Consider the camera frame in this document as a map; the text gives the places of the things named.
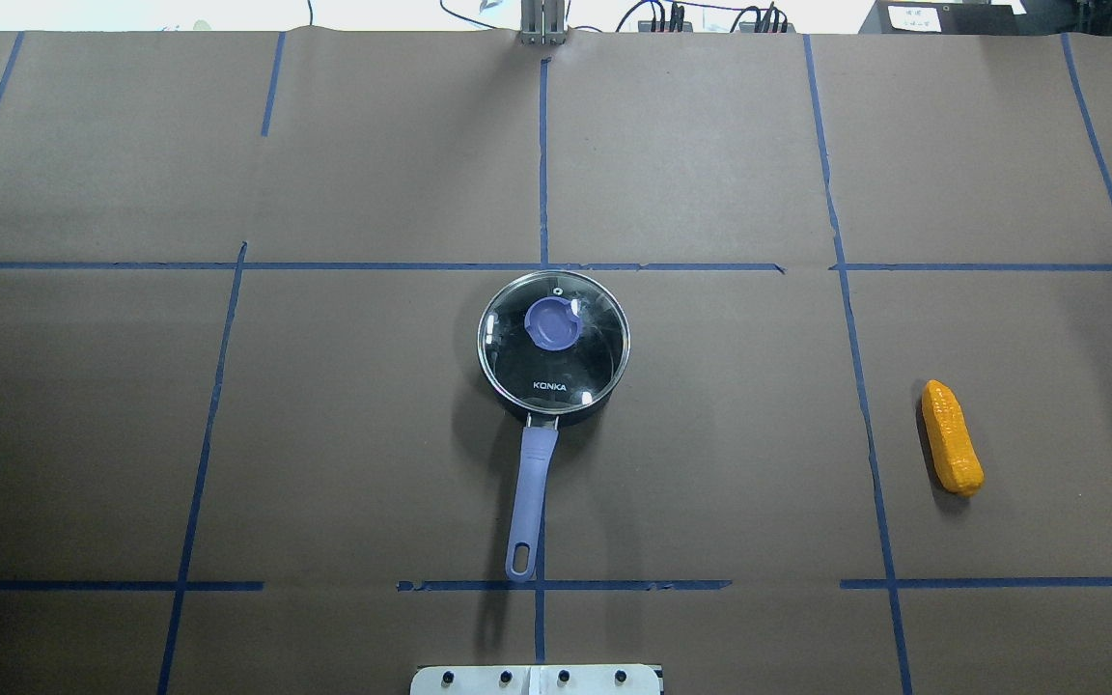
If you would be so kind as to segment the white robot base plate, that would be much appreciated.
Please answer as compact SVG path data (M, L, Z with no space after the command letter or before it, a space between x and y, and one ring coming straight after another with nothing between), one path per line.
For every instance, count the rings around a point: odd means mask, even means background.
M641 663L436 665L410 694L663 694L661 667Z

